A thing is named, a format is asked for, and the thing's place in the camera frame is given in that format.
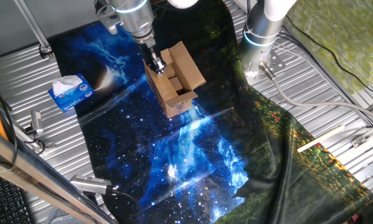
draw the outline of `gray wall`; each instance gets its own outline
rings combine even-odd
[[[97,21],[94,0],[24,0],[47,37]],[[0,0],[0,55],[37,43],[13,0]]]

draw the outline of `green carpet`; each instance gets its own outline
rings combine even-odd
[[[372,0],[298,0],[288,13],[293,23],[332,50],[340,64],[366,85],[373,84]],[[339,69],[326,50],[312,43],[285,19],[285,25],[351,94],[364,87]]]

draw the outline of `floor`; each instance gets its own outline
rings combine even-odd
[[[246,13],[232,0],[224,2],[231,11],[236,37],[241,40]],[[286,69],[277,74],[277,79],[288,96],[305,102],[347,101],[323,71],[312,66],[313,62],[301,49],[282,39],[278,39],[275,45],[277,47],[274,50],[286,64]],[[47,93],[52,87],[52,80],[58,77],[61,74],[56,61],[42,59],[38,45],[0,58],[0,92],[13,108],[12,117],[26,127],[30,124],[31,109],[40,110],[44,125],[44,134],[40,135],[40,139],[55,143],[55,148],[47,149],[41,156],[67,179],[76,174],[93,176],[87,146],[75,111],[62,113]],[[353,139],[367,131],[365,126],[368,124],[360,114],[337,106],[294,107],[284,102],[268,80],[257,82],[253,87],[289,110],[316,137],[345,124],[343,133],[322,144],[373,191],[373,141],[357,149],[351,145]],[[43,223],[53,207],[31,194],[27,194],[27,198],[35,220]],[[108,212],[101,197],[98,197],[98,202]]]

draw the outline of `blue light ring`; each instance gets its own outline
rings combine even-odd
[[[113,6],[112,6],[112,8],[113,8],[113,10],[115,10],[115,11],[118,12],[118,13],[130,13],[130,12],[135,12],[135,11],[137,11],[138,9],[142,8],[142,7],[146,4],[147,1],[148,1],[148,0],[144,0],[144,1],[141,2],[138,6],[133,7],[133,8],[131,8],[131,9],[115,9]]]
[[[270,46],[272,45],[274,41],[272,41],[271,43],[267,43],[267,44],[258,44],[258,43],[255,43],[254,41],[252,41],[250,38],[248,38],[248,36],[246,35],[246,32],[243,31],[243,35],[244,35],[244,38],[248,41],[248,43],[252,44],[252,45],[255,45],[255,46],[259,46],[259,47],[266,47],[266,46]]]

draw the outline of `open cardboard box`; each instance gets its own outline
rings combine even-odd
[[[146,64],[145,74],[163,112],[171,118],[192,107],[192,99],[198,97],[193,90],[206,80],[182,42],[161,51],[161,54],[167,64],[162,77],[157,78]]]

